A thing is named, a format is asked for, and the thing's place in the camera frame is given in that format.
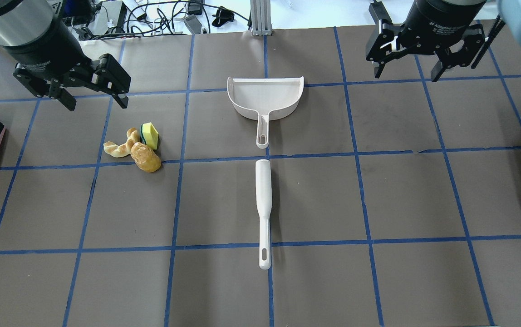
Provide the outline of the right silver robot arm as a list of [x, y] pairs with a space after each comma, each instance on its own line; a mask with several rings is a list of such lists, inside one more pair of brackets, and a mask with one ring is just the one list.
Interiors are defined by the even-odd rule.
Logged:
[[396, 25], [383, 2], [373, 0], [369, 13], [375, 31], [365, 58], [373, 64], [375, 78], [387, 63], [408, 54], [437, 56], [430, 74], [433, 82], [456, 66], [474, 69], [503, 27], [509, 27], [521, 46], [521, 0], [497, 1], [498, 14], [489, 33], [475, 23], [485, 4], [484, 0], [415, 0], [405, 21]]

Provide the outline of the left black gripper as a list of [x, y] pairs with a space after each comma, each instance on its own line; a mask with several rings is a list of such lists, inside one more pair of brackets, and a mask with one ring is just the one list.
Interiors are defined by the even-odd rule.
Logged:
[[73, 111], [77, 101], [65, 90], [61, 78], [75, 72], [77, 86], [111, 95], [122, 109], [128, 107], [130, 75], [111, 54], [103, 54], [97, 60], [87, 57], [58, 18], [53, 18], [47, 31], [36, 39], [18, 45], [4, 44], [3, 48], [18, 62], [14, 77], [36, 98], [57, 100]]

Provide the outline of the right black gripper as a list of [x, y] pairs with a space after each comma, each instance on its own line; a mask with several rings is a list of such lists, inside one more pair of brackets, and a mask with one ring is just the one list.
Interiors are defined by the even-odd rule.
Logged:
[[[437, 63], [431, 70], [432, 82], [439, 81], [447, 69], [467, 67], [485, 43], [481, 24], [474, 21], [486, 0], [415, 0], [400, 27], [387, 19], [377, 19], [365, 49], [365, 58], [374, 67], [379, 79], [385, 65], [413, 54], [418, 44], [423, 50], [435, 50]], [[449, 46], [462, 39], [462, 46], [452, 52]]]

